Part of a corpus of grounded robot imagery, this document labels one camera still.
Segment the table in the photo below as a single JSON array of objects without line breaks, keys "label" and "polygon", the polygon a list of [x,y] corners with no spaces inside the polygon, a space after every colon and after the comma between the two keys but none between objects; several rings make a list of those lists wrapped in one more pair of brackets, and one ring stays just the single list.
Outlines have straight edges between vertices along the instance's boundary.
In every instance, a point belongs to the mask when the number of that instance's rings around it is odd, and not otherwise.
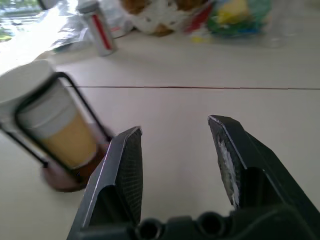
[{"label": "table", "polygon": [[[227,215],[210,114],[232,117],[270,147],[320,209],[318,90],[81,88],[115,133],[141,126],[142,218]],[[39,166],[0,136],[0,238],[65,239],[83,191],[58,193]]]}]

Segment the green object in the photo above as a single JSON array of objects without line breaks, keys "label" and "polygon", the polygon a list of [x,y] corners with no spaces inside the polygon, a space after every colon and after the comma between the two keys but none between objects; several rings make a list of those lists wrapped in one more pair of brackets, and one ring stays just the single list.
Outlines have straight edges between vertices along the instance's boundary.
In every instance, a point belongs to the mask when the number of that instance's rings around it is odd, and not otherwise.
[{"label": "green object", "polygon": [[271,0],[247,0],[250,16],[234,24],[218,23],[218,10],[226,2],[216,4],[207,20],[208,30],[215,36],[242,37],[262,32],[265,19],[271,10]]},{"label": "green object", "polygon": [[0,35],[0,43],[1,43],[1,42],[9,41],[10,39],[12,39],[11,36],[8,36],[8,35]]}]

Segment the window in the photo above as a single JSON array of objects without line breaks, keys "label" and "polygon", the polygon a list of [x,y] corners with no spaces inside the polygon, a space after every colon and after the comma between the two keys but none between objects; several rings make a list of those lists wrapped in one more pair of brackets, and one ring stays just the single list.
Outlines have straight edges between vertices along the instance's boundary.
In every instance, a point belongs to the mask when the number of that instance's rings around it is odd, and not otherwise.
[{"label": "window", "polygon": [[55,7],[58,1],[0,0],[0,75],[33,61],[51,46],[65,23]]},{"label": "window", "polygon": [[27,32],[41,16],[37,0],[0,0],[0,53],[19,32]]}]

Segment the wire cup stand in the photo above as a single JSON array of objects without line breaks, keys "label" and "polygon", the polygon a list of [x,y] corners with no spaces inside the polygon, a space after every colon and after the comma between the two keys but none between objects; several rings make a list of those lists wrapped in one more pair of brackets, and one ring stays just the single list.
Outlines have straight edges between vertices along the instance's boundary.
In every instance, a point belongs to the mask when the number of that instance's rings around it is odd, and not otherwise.
[{"label": "wire cup stand", "polygon": [[[14,123],[17,126],[17,128],[24,134],[24,136],[29,139],[36,147],[41,149],[51,160],[53,160],[61,169],[64,170],[65,173],[69,175],[76,183],[77,186],[72,187],[71,189],[57,189],[58,191],[61,190],[62,192],[73,192],[76,190],[80,190],[86,187],[88,179],[84,179],[79,172],[75,172],[75,169],[71,169],[69,166],[67,166],[62,160],[60,160],[52,151],[50,151],[42,142],[37,139],[34,134],[27,129],[26,126],[24,126],[23,122],[20,119],[20,113],[25,110],[28,106],[33,104],[35,101],[37,101],[41,96],[43,96],[45,93],[49,91],[49,89],[55,84],[56,81],[60,81],[60,79],[65,79],[71,87],[74,89],[77,96],[80,98],[82,104],[86,108],[86,110],[89,112],[90,116],[95,121],[95,124],[100,131],[100,135],[104,138],[103,142],[110,143],[112,140],[111,134],[109,134],[105,127],[101,124],[101,122],[98,120],[96,114],[92,110],[92,108],[89,106],[88,102],[85,100],[84,96],[80,93],[78,90],[76,84],[71,80],[71,78],[64,72],[55,72],[51,77],[47,79],[45,84],[41,86],[39,89],[37,89],[31,96],[25,98],[15,109],[13,119]],[[2,130],[7,136],[9,136],[12,140],[14,140],[18,145],[20,145],[23,149],[25,149],[30,155],[32,155],[39,163],[42,164],[42,169],[48,169],[52,166],[53,162],[45,160],[43,157],[41,157],[38,153],[36,153],[34,150],[32,150],[27,144],[25,144],[22,140],[19,139],[17,135],[14,133],[7,131],[0,123],[0,130]]]}]

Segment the black metal cup holder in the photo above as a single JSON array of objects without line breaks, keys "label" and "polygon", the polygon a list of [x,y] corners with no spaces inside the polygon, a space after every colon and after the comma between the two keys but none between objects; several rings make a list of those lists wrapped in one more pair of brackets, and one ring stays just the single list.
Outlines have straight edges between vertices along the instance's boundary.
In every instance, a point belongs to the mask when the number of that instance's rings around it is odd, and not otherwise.
[{"label": "black metal cup holder", "polygon": [[[27,129],[27,127],[24,125],[24,123],[20,119],[20,113],[25,110],[28,106],[30,106],[32,103],[37,101],[41,96],[43,96],[45,93],[49,91],[49,89],[56,83],[56,81],[60,81],[60,79],[65,79],[70,85],[71,88],[74,89],[77,96],[80,98],[82,104],[86,108],[86,110],[90,113],[90,116],[95,121],[95,124],[97,125],[99,131],[105,138],[104,140],[106,142],[110,142],[112,139],[112,136],[110,136],[106,129],[103,127],[101,122],[98,120],[96,114],[88,104],[88,102],[85,100],[84,96],[80,93],[78,90],[76,84],[71,80],[71,78],[64,72],[54,72],[52,76],[50,76],[44,85],[42,85],[39,89],[37,89],[31,96],[25,98],[15,109],[13,114],[14,123],[17,126],[17,128],[25,135],[27,139],[29,139],[35,146],[37,146],[39,149],[41,149],[45,154],[47,154],[52,160],[54,160],[61,168],[65,170],[66,173],[68,173],[71,177],[73,177],[77,182],[82,181],[82,177],[78,174],[74,174],[72,169],[68,167],[63,161],[61,161],[52,151],[50,151],[44,144],[41,143],[39,139],[37,139],[36,136],[33,135],[33,133]],[[7,131],[1,126],[0,123],[0,129],[11,139],[13,139],[18,145],[20,145],[23,149],[25,149],[29,154],[31,154],[36,160],[38,160],[43,168],[49,167],[49,162],[44,160],[39,154],[34,152],[27,144],[25,144],[23,141],[19,139],[17,135],[15,135],[12,132]]]}]

